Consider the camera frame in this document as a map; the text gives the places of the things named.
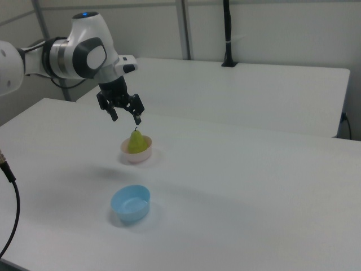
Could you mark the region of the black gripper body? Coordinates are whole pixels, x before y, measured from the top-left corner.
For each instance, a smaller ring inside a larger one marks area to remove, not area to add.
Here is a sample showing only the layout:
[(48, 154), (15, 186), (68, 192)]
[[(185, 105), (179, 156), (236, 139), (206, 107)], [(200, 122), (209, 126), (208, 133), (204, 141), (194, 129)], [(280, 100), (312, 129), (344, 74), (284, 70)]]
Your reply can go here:
[(99, 87), (106, 99), (115, 107), (121, 107), (120, 98), (123, 95), (128, 95), (127, 85), (123, 76), (112, 82), (99, 84)]

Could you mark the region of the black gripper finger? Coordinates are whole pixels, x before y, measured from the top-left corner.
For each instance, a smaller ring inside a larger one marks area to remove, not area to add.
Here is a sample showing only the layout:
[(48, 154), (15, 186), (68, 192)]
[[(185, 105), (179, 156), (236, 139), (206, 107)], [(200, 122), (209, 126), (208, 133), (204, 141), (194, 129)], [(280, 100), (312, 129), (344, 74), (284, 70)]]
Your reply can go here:
[(120, 106), (125, 111), (132, 114), (136, 125), (139, 125), (142, 122), (141, 115), (145, 108), (138, 94), (123, 95), (120, 98)]
[(116, 121), (118, 119), (118, 115), (116, 113), (116, 110), (114, 109), (114, 105), (106, 99), (106, 97), (101, 91), (97, 93), (96, 97), (100, 109), (106, 111), (110, 115), (112, 121)]

